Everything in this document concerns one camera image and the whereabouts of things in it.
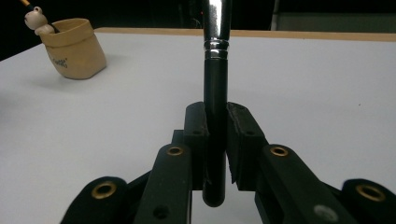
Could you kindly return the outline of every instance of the ceramic cup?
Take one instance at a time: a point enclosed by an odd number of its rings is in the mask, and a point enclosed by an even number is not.
[[[86,19],[56,21],[57,34],[41,34],[49,59],[64,77],[87,79],[106,67],[106,57]]]

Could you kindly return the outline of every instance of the white table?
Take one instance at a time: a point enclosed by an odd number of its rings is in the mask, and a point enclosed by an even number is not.
[[[203,100],[201,36],[96,35],[108,66],[88,80],[57,74],[43,45],[0,62],[0,223],[59,223],[95,178],[141,176]],[[396,192],[395,71],[391,41],[232,37],[229,101],[322,181]],[[192,223],[261,223],[229,179],[219,208],[193,193]]]

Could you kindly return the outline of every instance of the white figurine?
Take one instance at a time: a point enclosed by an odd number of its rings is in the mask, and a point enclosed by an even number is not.
[[[25,15],[25,23],[35,31],[36,35],[40,34],[54,34],[55,31],[52,26],[48,25],[47,18],[43,15],[41,7],[35,7],[33,11]]]

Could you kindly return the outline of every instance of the metal ferrule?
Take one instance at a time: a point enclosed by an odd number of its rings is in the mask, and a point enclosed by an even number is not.
[[[207,40],[204,43],[205,59],[225,59],[228,58],[229,43],[227,40]]]
[[[227,59],[230,39],[231,1],[204,0],[206,59]]]

